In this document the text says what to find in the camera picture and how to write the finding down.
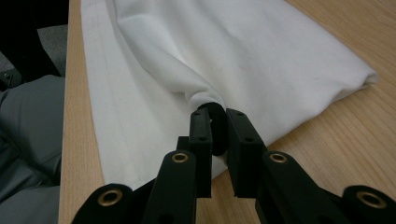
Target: fabric fold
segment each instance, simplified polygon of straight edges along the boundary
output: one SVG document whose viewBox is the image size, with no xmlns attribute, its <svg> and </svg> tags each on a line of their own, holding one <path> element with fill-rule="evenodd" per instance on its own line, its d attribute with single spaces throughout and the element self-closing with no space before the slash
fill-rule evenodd
<svg viewBox="0 0 396 224">
<path fill-rule="evenodd" d="M 81 9 L 107 183 L 135 189 L 155 177 L 202 104 L 243 111 L 269 145 L 377 80 L 280 0 L 87 0 Z M 213 162 L 213 175 L 225 169 Z"/>
</svg>

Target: wood grain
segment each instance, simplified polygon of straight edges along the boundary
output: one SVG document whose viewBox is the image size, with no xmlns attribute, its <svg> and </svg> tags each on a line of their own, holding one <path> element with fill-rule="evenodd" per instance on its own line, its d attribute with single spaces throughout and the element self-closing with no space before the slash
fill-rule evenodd
<svg viewBox="0 0 396 224">
<path fill-rule="evenodd" d="M 380 76 L 273 143 L 323 188 L 341 195 L 367 185 L 396 199 L 396 3 L 393 0 L 289 0 L 356 52 Z M 70 1 L 60 222 L 70 223 L 103 184 L 82 45 L 79 0 Z M 260 223 L 254 200 L 235 199 L 228 172 L 199 199 L 197 223 Z"/>
<path fill-rule="evenodd" d="M 59 223 L 71 223 L 88 196 L 104 183 L 93 129 L 79 5 L 79 0 L 70 1 Z"/>
</svg>

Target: folded fabric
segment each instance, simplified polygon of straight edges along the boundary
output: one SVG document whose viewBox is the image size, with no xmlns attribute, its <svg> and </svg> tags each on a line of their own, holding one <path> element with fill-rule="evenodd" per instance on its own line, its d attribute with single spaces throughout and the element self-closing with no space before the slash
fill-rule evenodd
<svg viewBox="0 0 396 224">
<path fill-rule="evenodd" d="M 204 103 L 243 111 L 269 145 L 377 79 L 280 0 L 86 0 L 81 11 L 105 181 L 133 189 Z M 224 169 L 214 158 L 213 176 Z"/>
</svg>

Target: brass grommet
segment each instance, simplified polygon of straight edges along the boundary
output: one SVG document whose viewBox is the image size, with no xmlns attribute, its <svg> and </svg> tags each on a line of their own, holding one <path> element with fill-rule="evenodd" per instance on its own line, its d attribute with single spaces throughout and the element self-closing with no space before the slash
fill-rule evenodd
<svg viewBox="0 0 396 224">
<path fill-rule="evenodd" d="M 121 198 L 122 198 L 121 190 L 110 189 L 99 196 L 98 203 L 103 207 L 108 207 L 119 202 Z"/>
<path fill-rule="evenodd" d="M 387 203 L 382 198 L 371 192 L 359 191 L 356 193 L 356 196 L 359 200 L 361 200 L 362 203 L 365 203 L 366 205 L 373 208 L 382 209 L 387 207 Z"/>
<path fill-rule="evenodd" d="M 287 157 L 285 157 L 284 155 L 279 154 L 279 153 L 273 153 L 273 154 L 271 154 L 271 155 L 270 155 L 270 159 L 271 159 L 272 161 L 278 162 L 278 163 L 284 163 L 284 162 L 288 161 L 288 158 L 287 158 Z"/>
<path fill-rule="evenodd" d="M 189 159 L 189 156 L 184 153 L 177 153 L 172 156 L 172 161 L 174 162 L 185 162 Z"/>
</svg>

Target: white cloth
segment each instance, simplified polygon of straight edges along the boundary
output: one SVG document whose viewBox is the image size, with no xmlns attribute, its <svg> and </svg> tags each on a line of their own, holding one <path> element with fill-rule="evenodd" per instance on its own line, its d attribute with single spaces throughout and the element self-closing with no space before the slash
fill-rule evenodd
<svg viewBox="0 0 396 224">
<path fill-rule="evenodd" d="M 377 79 L 281 0 L 83 0 L 81 9 L 107 183 L 136 189 L 155 177 L 203 103 L 246 113 L 269 145 Z M 225 169 L 213 163 L 214 175 Z"/>
</svg>

